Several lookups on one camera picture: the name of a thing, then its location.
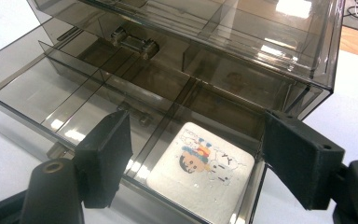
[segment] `transparent plastic organizer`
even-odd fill
[[[110,14],[195,40],[283,76],[334,86],[341,0],[35,0],[37,8],[96,35]]]
[[[41,154],[57,155],[51,150],[58,147],[66,150],[60,156],[70,157],[75,146],[104,116],[128,110],[133,156],[122,184],[185,220],[214,223],[214,217],[167,198],[145,182],[147,172],[143,167],[156,167],[181,127],[188,123],[198,125],[208,136],[218,136],[206,136],[208,141],[215,141],[213,155],[221,152],[216,146],[229,146],[236,160],[240,161],[239,155],[244,154],[251,161],[248,166],[241,163],[247,176],[237,184],[239,190],[229,190],[236,195],[230,195],[233,199],[226,203],[230,209],[221,216],[225,218],[223,222],[248,222],[265,168],[257,157],[264,109],[249,102],[239,104],[226,91],[161,66],[156,63],[158,58],[163,56],[145,60],[139,53],[116,48],[96,35],[51,19],[0,51],[0,106],[37,133],[53,139],[49,151],[30,149],[43,161],[46,156]],[[161,81],[166,73],[176,77],[174,84],[168,84],[170,92],[159,92],[166,85]],[[222,188],[220,182],[214,183],[217,189]]]

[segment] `open drawer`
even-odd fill
[[[317,13],[288,27],[250,12],[252,1],[200,1],[208,13],[174,1],[35,3],[54,18],[0,51],[13,62],[0,66],[0,105],[58,139],[51,158],[70,158],[104,116],[128,110],[123,188],[189,222],[251,222],[266,110],[303,119],[333,90],[338,30],[314,28]],[[270,32],[244,32],[252,17]],[[332,61],[320,65],[327,33]]]

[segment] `white square coaster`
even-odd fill
[[[146,183],[212,223],[228,223],[255,159],[194,123],[175,136]]]

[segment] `table surface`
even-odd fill
[[[10,4],[0,0],[0,48],[36,25],[37,20],[24,0],[11,1]],[[358,32],[344,28],[340,48],[343,50],[338,55],[335,93],[304,122],[345,148],[344,163],[348,165],[350,161],[358,160]],[[25,189],[32,171],[30,167],[38,164],[21,151],[21,147],[8,141],[5,133],[0,132],[0,200]],[[281,180],[268,171],[255,223],[287,224],[299,220],[301,223],[333,223],[334,206],[331,203],[327,211],[305,211]]]

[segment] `small object in drawer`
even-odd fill
[[[207,221],[228,223],[254,164],[249,153],[188,122],[146,182]]]

